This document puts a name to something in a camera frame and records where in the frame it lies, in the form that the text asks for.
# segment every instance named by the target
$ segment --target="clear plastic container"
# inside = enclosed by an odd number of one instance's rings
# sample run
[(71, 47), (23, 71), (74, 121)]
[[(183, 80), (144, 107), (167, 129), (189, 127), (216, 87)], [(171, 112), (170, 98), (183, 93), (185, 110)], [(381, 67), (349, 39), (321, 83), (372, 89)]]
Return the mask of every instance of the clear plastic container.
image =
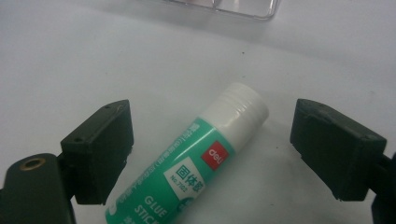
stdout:
[(276, 13), (280, 0), (164, 0), (168, 3), (199, 7), (256, 20), (268, 20)]

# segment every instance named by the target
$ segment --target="white cap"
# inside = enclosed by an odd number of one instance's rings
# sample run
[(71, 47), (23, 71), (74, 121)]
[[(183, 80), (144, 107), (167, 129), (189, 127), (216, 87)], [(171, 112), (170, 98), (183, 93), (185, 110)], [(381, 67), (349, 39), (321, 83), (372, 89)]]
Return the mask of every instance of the white cap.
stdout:
[(268, 108), (253, 89), (233, 83), (199, 117), (214, 126), (239, 152), (268, 118)]

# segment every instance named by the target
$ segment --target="red logo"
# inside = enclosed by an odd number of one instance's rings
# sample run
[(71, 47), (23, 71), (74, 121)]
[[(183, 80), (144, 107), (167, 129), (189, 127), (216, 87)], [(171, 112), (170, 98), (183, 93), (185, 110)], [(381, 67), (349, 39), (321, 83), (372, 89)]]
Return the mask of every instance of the red logo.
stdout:
[(218, 141), (213, 143), (213, 145), (210, 146), (207, 151), (201, 156), (206, 164), (214, 171), (219, 168), (221, 163), (224, 162), (227, 157), (227, 150)]

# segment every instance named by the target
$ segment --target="glue stick label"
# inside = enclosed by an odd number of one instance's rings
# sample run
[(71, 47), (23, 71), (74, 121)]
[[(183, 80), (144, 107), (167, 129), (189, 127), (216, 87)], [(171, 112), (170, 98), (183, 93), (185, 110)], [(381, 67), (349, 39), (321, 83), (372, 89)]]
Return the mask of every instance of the glue stick label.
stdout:
[(171, 222), (234, 154), (221, 133), (197, 119), (106, 210), (107, 223)]

